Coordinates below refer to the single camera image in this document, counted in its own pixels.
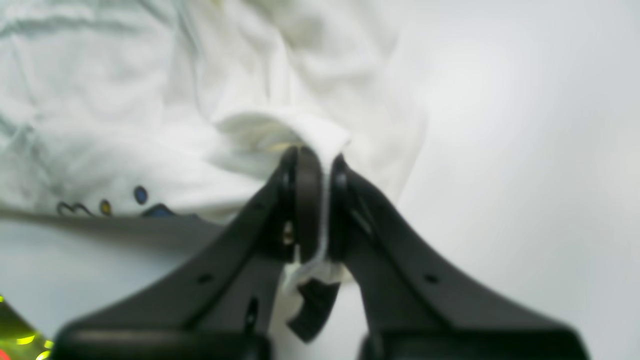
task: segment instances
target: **blue dot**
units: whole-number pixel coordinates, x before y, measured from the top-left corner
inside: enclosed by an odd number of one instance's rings
[[[144,213],[142,213],[142,217],[148,218],[164,218],[174,216],[175,214],[164,204],[155,205],[153,208],[147,209]]]
[[[142,186],[136,186],[136,188],[133,190],[133,196],[136,198],[136,201],[140,205],[147,202],[148,199],[147,190]]]

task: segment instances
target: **black plastic bracket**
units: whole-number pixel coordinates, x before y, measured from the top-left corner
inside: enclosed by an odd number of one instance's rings
[[[341,157],[332,177],[330,258],[360,285],[370,330],[360,360],[587,359],[568,326],[439,256]],[[307,260],[317,247],[320,188],[317,159],[289,149],[215,242],[141,293],[65,327],[52,357],[271,359],[275,292],[294,248]],[[289,327],[302,340],[322,329],[338,289],[315,280],[299,288],[305,303]]]

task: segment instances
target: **screw hole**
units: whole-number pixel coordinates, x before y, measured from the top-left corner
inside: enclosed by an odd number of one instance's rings
[[[211,274],[202,274],[198,277],[198,284],[206,284],[213,280],[213,276]]]
[[[439,282],[438,277],[432,274],[426,274],[424,276],[424,280],[426,280],[430,284],[437,284]]]
[[[244,332],[246,334],[252,333],[255,328],[255,324],[258,322],[258,308],[258,298],[252,297],[249,302],[249,307],[246,310],[246,315],[244,316]]]
[[[294,243],[293,239],[293,223],[291,221],[287,221],[284,224],[284,233],[282,235],[284,245],[291,245]]]

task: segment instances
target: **yellow light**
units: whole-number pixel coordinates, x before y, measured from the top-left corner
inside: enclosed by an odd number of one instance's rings
[[[36,360],[44,360],[47,359],[49,357],[49,354],[51,354],[50,350],[47,351],[43,351],[42,354],[38,355],[38,357],[36,357]]]
[[[30,344],[35,338],[36,338],[35,335],[27,336],[26,338],[16,339],[15,343],[18,345],[27,345],[27,344]]]

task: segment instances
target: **green object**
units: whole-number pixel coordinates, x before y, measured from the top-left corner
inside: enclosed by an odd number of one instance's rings
[[[53,342],[41,336],[0,295],[0,359],[45,360]]]

